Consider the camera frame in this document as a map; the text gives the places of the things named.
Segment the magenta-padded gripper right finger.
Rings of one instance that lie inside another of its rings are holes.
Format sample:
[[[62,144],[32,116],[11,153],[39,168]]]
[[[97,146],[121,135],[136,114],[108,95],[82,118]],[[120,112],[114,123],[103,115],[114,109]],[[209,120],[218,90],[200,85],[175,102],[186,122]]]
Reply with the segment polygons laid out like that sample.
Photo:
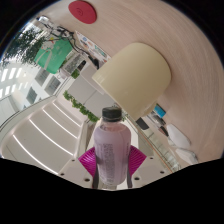
[[[140,188],[170,174],[170,171],[156,156],[146,156],[132,146],[129,154],[127,186]]]

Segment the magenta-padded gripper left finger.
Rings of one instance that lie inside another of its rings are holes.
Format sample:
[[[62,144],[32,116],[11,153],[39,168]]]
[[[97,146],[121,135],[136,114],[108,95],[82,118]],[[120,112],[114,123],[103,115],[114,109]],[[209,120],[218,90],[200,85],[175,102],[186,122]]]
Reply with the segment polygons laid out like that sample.
[[[99,176],[92,147],[79,158],[72,158],[59,172],[59,176],[84,188],[97,189]]]

